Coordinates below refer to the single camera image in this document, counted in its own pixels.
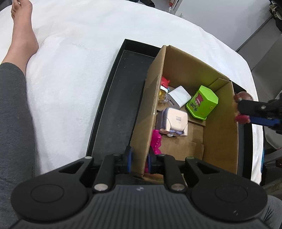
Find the white blanket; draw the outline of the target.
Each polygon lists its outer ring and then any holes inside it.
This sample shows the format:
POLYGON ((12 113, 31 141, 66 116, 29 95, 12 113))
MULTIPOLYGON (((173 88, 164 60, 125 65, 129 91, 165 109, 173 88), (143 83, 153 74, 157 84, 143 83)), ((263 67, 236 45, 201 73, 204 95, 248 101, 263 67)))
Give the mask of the white blanket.
MULTIPOLYGON (((247 62, 195 24, 129 1, 30 1, 38 51, 26 67, 35 135, 33 177, 87 155, 93 123, 122 43, 173 46, 247 90, 247 62)), ((1 57, 11 45, 11 6, 1 12, 1 57)))

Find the white usb charger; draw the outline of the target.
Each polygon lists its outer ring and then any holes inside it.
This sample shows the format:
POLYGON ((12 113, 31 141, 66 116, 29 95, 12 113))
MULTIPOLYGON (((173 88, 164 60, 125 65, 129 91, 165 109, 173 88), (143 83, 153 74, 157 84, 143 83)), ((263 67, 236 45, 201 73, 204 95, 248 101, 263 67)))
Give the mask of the white usb charger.
POLYGON ((182 108, 188 101, 191 100, 191 95, 183 88, 179 86, 167 94, 168 105, 175 109, 182 108))

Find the green tin box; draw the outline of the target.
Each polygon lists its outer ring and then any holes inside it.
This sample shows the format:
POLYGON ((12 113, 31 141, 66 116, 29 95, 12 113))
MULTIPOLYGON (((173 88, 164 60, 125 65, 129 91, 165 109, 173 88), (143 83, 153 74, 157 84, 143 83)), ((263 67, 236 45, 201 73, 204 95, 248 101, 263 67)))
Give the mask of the green tin box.
POLYGON ((206 120, 217 104, 217 95, 211 89, 201 85, 192 99, 187 102, 186 108, 194 118, 206 120))

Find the red figurine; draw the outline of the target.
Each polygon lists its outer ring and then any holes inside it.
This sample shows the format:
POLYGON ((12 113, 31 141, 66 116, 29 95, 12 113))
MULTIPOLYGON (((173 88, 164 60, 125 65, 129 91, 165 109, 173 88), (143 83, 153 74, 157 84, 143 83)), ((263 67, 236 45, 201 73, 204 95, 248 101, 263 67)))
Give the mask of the red figurine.
POLYGON ((168 101, 168 92, 169 92, 169 83, 170 80, 167 80, 165 77, 162 77, 159 91, 159 103, 166 103, 168 101))

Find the brown haired doll figurine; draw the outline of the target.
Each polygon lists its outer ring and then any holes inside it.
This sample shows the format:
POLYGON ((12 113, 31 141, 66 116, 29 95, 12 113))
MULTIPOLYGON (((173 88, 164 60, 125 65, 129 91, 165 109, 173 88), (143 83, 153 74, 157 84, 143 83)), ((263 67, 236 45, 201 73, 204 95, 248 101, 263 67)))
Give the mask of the brown haired doll figurine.
POLYGON ((235 122, 243 125, 250 123, 250 116, 248 115, 248 109, 246 108, 246 105, 249 105, 249 101, 253 101, 253 98, 245 91, 234 95, 233 108, 235 113, 235 122))

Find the brown cardboard box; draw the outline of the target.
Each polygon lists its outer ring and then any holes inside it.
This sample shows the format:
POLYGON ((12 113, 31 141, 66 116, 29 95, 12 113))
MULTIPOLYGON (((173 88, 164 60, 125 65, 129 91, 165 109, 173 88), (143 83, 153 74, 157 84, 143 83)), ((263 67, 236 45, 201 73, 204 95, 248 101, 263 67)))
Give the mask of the brown cardboard box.
POLYGON ((160 183, 159 175, 145 175, 152 130, 163 106, 158 103, 162 77, 170 86, 182 86, 193 97, 201 85, 211 89, 218 97, 218 104, 206 120, 189 115, 188 134, 185 137, 163 137, 160 150, 163 154, 184 160, 194 156, 229 172, 238 171, 238 124, 233 108, 232 82, 198 58, 173 46, 163 46, 150 65, 142 100, 133 130, 132 174, 160 183))

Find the black shallow tray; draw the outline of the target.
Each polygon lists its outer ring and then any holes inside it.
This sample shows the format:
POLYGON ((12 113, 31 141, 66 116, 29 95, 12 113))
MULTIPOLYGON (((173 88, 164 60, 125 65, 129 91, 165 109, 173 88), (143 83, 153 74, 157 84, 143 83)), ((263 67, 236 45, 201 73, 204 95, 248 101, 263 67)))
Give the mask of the black shallow tray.
MULTIPOLYGON (((89 140, 87 155, 101 162, 108 154, 130 146, 147 72, 161 48, 125 40, 110 71, 89 140)), ((242 88, 232 82, 234 94, 242 88)), ((252 127, 238 124, 238 171, 251 177, 252 127)))

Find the pink plastic toy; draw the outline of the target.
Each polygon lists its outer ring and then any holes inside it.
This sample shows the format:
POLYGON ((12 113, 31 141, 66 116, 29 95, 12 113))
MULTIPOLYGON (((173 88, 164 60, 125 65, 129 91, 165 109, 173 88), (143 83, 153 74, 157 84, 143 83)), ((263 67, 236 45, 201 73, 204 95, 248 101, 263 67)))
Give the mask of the pink plastic toy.
POLYGON ((153 129, 152 130, 152 137, 150 142, 149 153, 147 156, 146 164, 145 164, 145 173, 150 173, 152 168, 152 162, 156 159, 156 155, 162 154, 161 150, 159 149, 161 146, 162 136, 159 130, 153 129))

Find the person's bare foot and leg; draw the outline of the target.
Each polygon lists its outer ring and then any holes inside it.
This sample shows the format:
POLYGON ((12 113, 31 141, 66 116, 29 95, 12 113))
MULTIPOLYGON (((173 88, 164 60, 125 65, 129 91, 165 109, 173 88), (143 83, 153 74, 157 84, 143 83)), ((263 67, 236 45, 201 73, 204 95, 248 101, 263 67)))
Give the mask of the person's bare foot and leg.
POLYGON ((17 221, 11 193, 33 176, 35 135, 26 91, 26 67, 39 45, 32 29, 32 3, 13 1, 13 35, 1 63, 1 228, 17 221))

